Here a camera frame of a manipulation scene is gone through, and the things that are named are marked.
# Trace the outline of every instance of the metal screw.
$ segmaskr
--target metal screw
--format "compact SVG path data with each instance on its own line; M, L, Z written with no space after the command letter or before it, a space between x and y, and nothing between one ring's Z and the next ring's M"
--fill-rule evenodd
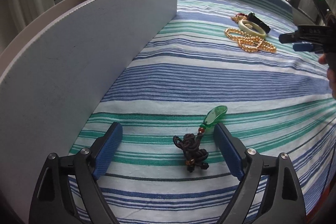
M84 148L81 149L81 154L83 154L83 155L86 155L89 152L90 152L90 148L88 148L88 147L84 147Z
M56 158L55 153L51 153L51 154L48 155L48 159L53 160L54 158Z
M281 153L281 158L283 158L284 160L288 159L289 156L286 153Z
M250 155L255 155L257 152L255 151L255 149L253 149L253 148L249 148L249 149L247 150L247 153L249 153Z

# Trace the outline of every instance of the jewelry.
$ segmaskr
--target jewelry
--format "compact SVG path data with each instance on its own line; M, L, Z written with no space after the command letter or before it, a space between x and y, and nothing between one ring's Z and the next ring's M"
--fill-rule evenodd
M255 32L249 29L248 27L245 26L245 24L252 25L252 27L256 29L258 32ZM258 26L257 24L253 22L242 19L241 21L239 21L238 26L239 26L239 29L241 29L243 32L246 32L247 34L253 37L260 37L262 39L266 38L266 32L260 26Z
M257 24L267 34L271 31L271 28L269 26L267 26L267 24L265 24L262 20L260 20L259 18L257 18L254 13L249 13L248 16L246 17L246 20Z
M189 172L194 171L195 166L199 166L203 170L209 168L209 164L203 162L207 159L209 153L204 148L200 149L199 146L205 129L219 123L226 112L227 106L217 106L208 112L198 128L196 136L193 133L185 134L183 140L176 135L173 137L175 146L183 151L185 164Z
M275 52L277 48L272 44L264 39L261 39L260 37L253 37L246 32L243 32L241 30L228 28L224 31L225 35L234 41L238 42L238 46L242 48L245 52L256 52L258 50L264 50L267 52ZM232 35L231 33L236 33L239 35L242 35L242 37L237 35Z
M238 24L239 21L241 21L242 19L247 20L247 16L248 15L245 15L243 13L238 13L234 17L231 17L231 19ZM249 29L252 29L252 25L250 24L246 24L245 26L248 27Z

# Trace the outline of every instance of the blue gripper pad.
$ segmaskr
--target blue gripper pad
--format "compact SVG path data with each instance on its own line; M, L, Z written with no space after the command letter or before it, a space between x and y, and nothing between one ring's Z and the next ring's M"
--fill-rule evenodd
M225 159L231 175L237 177L238 180L241 181L245 175L245 172L243 170L242 155L238 153L230 139L236 139L234 141L239 146L241 152L245 151L245 146L239 139L232 137L232 135L223 124L215 125L213 138L219 150L221 151L223 158Z
M314 45L311 43L295 43L293 44L293 50L295 52L312 52Z
M92 173L92 176L97 180L100 176L105 175L107 168L109 167L114 153L116 152L122 138L123 138L123 127L120 123L113 123L111 127L107 130L104 137L105 142L100 148L95 160L95 170Z

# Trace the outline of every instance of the fabric surface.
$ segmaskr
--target fabric surface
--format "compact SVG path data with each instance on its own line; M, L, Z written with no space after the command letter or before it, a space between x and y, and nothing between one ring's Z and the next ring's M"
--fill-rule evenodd
M224 35L238 28L230 17L255 12L271 27L276 53L247 53ZM223 123L246 147L289 154L312 210L336 171L332 162L336 104L317 56L293 52L278 35L292 32L288 15L262 0L178 0L176 17L138 54L106 93L70 153L90 146L112 122L123 140L98 180L120 223L216 223L238 180L207 130L200 148L210 167L189 173L173 135L196 133L206 113L228 106ZM257 213L262 177L247 219ZM75 179L80 216L89 220Z

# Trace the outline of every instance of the jade bangle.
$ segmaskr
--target jade bangle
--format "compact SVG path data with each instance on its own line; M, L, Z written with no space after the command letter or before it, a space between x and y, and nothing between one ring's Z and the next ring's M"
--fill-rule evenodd
M245 26L246 24L252 25L252 27L256 29L258 32L255 32L249 29L248 27ZM260 26L258 26L257 24L251 21L242 19L241 21L239 21L238 25L239 25L239 29L241 29L243 32L246 32L247 34L253 37L260 37L262 39L266 38L266 32Z

